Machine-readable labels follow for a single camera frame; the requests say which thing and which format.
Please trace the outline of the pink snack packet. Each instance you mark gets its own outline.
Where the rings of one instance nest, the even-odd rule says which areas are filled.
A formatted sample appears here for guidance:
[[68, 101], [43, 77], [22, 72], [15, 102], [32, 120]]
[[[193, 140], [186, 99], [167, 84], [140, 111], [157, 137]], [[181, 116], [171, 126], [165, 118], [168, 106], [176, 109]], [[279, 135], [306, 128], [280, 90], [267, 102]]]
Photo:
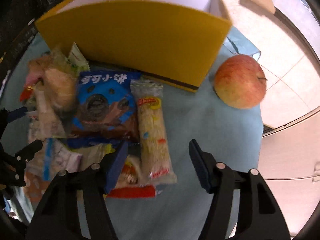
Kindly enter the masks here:
[[44, 71], [42, 69], [29, 69], [29, 73], [25, 78], [24, 87], [37, 84], [43, 78]]

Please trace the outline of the red yellow apple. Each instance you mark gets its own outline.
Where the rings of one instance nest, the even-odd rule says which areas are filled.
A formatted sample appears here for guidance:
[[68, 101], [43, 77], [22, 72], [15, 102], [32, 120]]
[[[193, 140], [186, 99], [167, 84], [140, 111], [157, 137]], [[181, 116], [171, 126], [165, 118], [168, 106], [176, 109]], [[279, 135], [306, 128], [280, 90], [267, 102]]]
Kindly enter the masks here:
[[225, 104], [237, 109], [250, 109], [263, 100], [267, 78], [255, 59], [239, 54], [228, 58], [217, 69], [213, 89]]

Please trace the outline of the light blue printed tablecloth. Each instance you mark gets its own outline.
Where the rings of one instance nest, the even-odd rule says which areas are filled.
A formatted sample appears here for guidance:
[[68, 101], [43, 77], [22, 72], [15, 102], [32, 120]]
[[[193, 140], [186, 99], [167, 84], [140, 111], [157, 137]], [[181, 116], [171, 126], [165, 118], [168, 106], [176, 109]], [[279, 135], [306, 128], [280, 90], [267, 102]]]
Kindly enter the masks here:
[[212, 202], [189, 157], [195, 139], [204, 152], [230, 168], [257, 167], [263, 121], [260, 108], [234, 109], [215, 94], [207, 77], [196, 93], [164, 86], [163, 114], [177, 183], [155, 198], [106, 201], [119, 239], [198, 239]]

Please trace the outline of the yellow cardboard box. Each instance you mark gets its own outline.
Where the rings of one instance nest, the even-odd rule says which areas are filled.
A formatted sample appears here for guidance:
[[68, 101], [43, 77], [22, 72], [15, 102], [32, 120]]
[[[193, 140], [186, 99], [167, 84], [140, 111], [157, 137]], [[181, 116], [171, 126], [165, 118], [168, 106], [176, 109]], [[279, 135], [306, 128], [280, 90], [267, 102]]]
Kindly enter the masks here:
[[232, 22], [222, 0], [64, 0], [36, 21], [49, 48], [195, 92]]

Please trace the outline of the red snack packet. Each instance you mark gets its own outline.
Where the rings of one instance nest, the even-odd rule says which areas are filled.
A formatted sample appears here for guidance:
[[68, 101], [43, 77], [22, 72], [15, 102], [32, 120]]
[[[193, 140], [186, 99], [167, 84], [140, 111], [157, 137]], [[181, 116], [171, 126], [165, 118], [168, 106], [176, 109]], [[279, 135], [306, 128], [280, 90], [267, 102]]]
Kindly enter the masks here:
[[136, 199], [136, 198], [154, 198], [157, 195], [156, 188], [153, 185], [142, 187], [124, 187], [112, 189], [106, 195], [108, 198], [118, 199]]

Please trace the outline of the blue cookie snack packet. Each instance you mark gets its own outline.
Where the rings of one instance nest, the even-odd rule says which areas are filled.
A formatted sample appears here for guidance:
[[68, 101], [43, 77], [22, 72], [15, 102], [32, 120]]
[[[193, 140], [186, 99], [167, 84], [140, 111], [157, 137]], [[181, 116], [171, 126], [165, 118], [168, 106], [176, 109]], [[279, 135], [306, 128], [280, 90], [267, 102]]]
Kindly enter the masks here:
[[95, 70], [81, 72], [77, 85], [77, 108], [67, 138], [70, 148], [97, 144], [139, 142], [137, 109], [131, 93], [137, 72]]

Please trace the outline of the clear noodle snack packet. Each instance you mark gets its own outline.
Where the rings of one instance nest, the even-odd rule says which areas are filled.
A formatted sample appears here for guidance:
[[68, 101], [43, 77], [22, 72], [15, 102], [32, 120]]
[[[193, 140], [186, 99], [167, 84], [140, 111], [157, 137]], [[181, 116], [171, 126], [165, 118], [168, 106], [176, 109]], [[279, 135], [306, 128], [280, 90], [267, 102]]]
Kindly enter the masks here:
[[132, 80], [137, 106], [142, 173], [153, 185], [175, 184], [167, 133], [163, 118], [163, 85], [151, 80]]

